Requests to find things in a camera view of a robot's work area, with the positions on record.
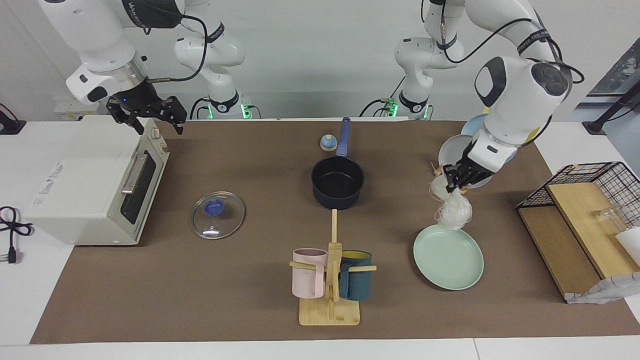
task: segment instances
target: blue mug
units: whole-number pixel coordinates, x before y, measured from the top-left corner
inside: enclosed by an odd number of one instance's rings
[[[371,254],[361,250],[342,251],[340,262],[340,297],[347,300],[363,301],[371,294],[371,272],[349,272],[352,266],[371,265]]]

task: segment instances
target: table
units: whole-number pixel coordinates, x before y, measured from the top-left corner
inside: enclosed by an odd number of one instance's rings
[[[3,168],[13,169],[0,174],[0,199],[3,204],[24,207],[30,202],[33,190],[50,170],[45,164],[54,163],[61,154],[63,144],[70,138],[75,123],[32,123],[24,134],[33,142],[25,146],[19,136],[3,137],[0,152]],[[555,172],[567,163],[594,161],[621,161],[622,158],[604,137],[589,136],[578,123],[551,123],[547,132],[536,141],[549,169]],[[50,236],[38,232],[19,242],[24,253],[19,265],[0,266],[0,344],[25,345],[31,335],[56,281],[66,263],[72,247],[59,243]],[[627,299],[636,317],[640,314],[640,297]],[[300,348],[314,348],[313,357],[324,357],[341,347],[362,351],[372,358],[388,358],[390,354],[405,358],[455,358],[501,359],[501,356],[524,358],[525,354],[536,358],[558,358],[567,355],[583,358],[603,358],[606,350],[624,351],[617,358],[636,358],[640,350],[640,336],[609,338],[547,338],[547,339],[460,339],[460,340],[389,340],[389,341],[284,341],[247,343],[111,343],[82,345],[39,345],[28,347],[0,347],[0,357],[69,358],[71,354],[120,354],[123,358],[141,357],[172,358],[175,354],[202,357],[217,354],[220,358],[248,359],[256,354],[270,354],[273,358],[300,353]]]

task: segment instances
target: pink mug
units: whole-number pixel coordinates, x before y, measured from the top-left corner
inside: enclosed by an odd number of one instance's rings
[[[293,250],[293,261],[315,265],[315,270],[293,267],[291,292],[301,299],[318,299],[324,296],[324,267],[327,253],[322,249],[303,248]]]

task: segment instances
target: oven door handle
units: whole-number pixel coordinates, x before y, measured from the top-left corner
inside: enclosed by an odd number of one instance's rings
[[[134,191],[136,191],[136,187],[138,186],[138,181],[140,180],[140,174],[142,173],[142,169],[145,168],[145,164],[149,159],[148,154],[142,154],[136,156],[136,161],[133,163],[133,167],[131,167],[131,172],[129,172],[129,177],[127,181],[124,183],[122,187],[122,192],[125,195],[131,195]]]

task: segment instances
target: brown table mat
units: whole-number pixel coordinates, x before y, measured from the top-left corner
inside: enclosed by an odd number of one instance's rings
[[[430,161],[460,122],[355,122],[349,155],[364,169],[358,203],[341,211],[345,249],[373,253],[371,298],[356,327],[302,327],[291,295],[291,252],[326,248],[330,210],[310,171],[339,122],[199,122],[184,135],[161,124],[172,150],[136,247],[76,247],[32,343],[486,338],[640,334],[623,300],[567,305],[515,206],[550,172],[535,146],[468,192],[465,227],[484,275],[444,291],[413,263],[413,241],[435,223]],[[189,227],[202,196],[226,190],[247,207],[232,236],[203,240]]]

